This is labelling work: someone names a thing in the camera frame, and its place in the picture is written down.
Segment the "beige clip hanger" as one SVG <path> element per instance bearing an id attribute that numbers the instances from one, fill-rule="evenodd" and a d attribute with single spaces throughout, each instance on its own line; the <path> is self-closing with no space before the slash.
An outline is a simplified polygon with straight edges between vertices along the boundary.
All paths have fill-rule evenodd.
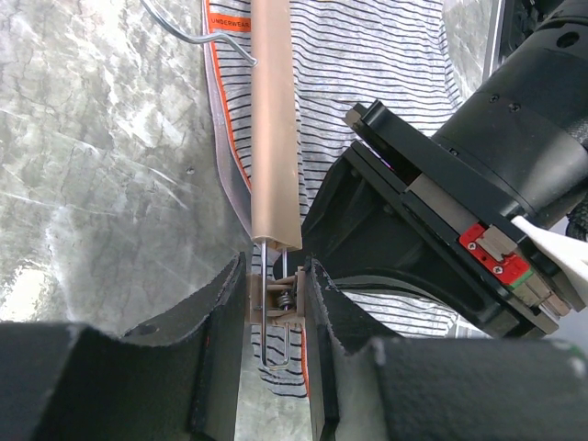
<path id="1" fill-rule="evenodd" d="M 268 370 L 284 370 L 267 359 L 267 276 L 270 249 L 282 257 L 302 247 L 298 176 L 297 121 L 290 9 L 287 1 L 254 1 L 251 5 L 251 48 L 245 50 L 224 33 L 191 36 L 169 23 L 150 1 L 143 6 L 166 31 L 189 44 L 222 41 L 252 67 L 251 237 L 261 250 L 260 360 Z"/>

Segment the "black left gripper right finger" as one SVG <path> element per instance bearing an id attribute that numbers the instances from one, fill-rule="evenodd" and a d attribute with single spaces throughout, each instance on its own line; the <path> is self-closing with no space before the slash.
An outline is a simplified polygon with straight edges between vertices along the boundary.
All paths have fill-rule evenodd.
<path id="1" fill-rule="evenodd" d="M 584 440 L 587 358 L 558 340 L 404 338 L 308 259 L 316 440 Z"/>

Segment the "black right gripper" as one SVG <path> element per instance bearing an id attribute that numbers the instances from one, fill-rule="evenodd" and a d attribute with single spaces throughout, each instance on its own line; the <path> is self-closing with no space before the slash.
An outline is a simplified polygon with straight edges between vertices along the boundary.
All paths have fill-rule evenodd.
<path id="1" fill-rule="evenodd" d="M 458 311 L 461 278 L 484 307 L 460 312 L 494 335 L 551 334 L 582 310 L 584 278 L 511 223 L 552 232 L 582 197 L 584 148 L 565 130 L 513 102 L 475 101 L 433 138 L 380 102 L 345 121 L 383 162 L 353 142 L 322 181 L 302 250 L 276 261 L 274 276 L 302 266 L 313 298 L 335 312 L 377 300 Z"/>

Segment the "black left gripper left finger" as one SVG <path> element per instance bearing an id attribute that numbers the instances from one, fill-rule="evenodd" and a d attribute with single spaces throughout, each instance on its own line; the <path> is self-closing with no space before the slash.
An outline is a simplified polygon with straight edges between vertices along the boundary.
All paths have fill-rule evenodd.
<path id="1" fill-rule="evenodd" d="M 83 323 L 1 326 L 4 440 L 231 440 L 246 262 L 121 337 Z"/>

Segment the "grey striped boxer underwear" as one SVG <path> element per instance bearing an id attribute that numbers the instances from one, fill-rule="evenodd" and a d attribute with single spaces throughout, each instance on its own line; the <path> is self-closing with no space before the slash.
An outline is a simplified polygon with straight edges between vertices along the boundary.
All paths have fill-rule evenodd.
<path id="1" fill-rule="evenodd" d="M 203 1 L 210 30 L 227 30 L 251 50 L 251 6 L 261 1 Z M 330 165 L 354 139 L 343 123 L 355 103 L 382 101 L 426 136 L 461 104 L 448 55 L 444 1 L 289 1 L 298 124 L 300 216 L 308 214 Z M 212 45 L 228 142 L 247 187 L 252 176 L 251 76 Z M 424 298 L 345 293 L 402 336 L 446 337 L 458 319 Z M 289 332 L 288 368 L 260 378 L 275 395 L 307 397 L 305 335 Z"/>

